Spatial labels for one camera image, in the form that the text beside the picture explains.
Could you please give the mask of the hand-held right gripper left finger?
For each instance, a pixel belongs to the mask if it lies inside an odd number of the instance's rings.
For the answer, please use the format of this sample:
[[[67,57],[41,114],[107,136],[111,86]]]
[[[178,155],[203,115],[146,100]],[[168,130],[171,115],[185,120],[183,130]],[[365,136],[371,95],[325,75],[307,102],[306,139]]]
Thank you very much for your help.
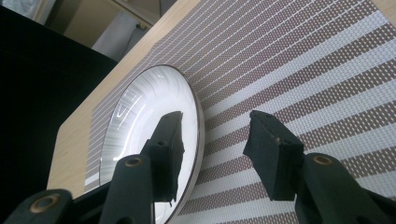
[[[155,203],[177,198],[182,113],[161,117],[140,153],[117,162],[99,224],[155,224]]]

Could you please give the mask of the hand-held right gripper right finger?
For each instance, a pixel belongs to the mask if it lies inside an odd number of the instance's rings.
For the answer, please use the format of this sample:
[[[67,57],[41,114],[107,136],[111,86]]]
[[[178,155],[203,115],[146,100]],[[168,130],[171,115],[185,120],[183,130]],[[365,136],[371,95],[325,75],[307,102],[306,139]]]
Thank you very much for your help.
[[[292,201],[300,224],[393,224],[393,201],[362,188],[336,158],[304,153],[275,116],[253,110],[243,154],[272,201]]]

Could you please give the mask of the white plate with dark rim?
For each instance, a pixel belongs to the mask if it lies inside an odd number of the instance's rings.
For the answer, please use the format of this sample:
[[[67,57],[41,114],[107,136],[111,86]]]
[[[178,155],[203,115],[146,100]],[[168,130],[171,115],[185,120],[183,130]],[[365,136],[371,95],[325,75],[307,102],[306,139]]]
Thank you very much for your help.
[[[99,183],[109,182],[116,163],[138,154],[153,135],[160,119],[179,111],[184,144],[177,197],[156,203],[156,224],[169,224],[190,197],[203,158],[205,125],[203,111],[187,79],[176,68],[157,65],[140,73],[124,90],[107,125],[102,147]]]

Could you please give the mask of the brown and white striped placemat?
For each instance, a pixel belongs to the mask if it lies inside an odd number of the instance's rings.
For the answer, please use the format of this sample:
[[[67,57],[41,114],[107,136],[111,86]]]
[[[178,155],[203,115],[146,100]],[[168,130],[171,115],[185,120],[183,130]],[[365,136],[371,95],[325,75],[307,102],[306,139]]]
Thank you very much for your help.
[[[205,152],[174,224],[298,224],[243,150],[249,114],[396,201],[396,27],[371,0],[200,0],[134,67],[179,69],[205,116]]]

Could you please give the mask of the black board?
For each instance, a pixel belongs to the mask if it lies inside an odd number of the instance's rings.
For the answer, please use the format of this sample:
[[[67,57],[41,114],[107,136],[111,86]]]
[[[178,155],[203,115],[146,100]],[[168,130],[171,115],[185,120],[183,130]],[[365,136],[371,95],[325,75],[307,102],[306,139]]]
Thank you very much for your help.
[[[61,124],[115,65],[0,3],[0,224],[47,188]]]

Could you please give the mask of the beige wooden cabinet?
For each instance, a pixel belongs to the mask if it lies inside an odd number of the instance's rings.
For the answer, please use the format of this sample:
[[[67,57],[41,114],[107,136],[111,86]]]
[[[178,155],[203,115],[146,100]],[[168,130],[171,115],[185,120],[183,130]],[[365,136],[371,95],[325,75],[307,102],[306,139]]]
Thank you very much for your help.
[[[152,27],[177,0],[33,0],[33,20],[92,47],[110,28]]]

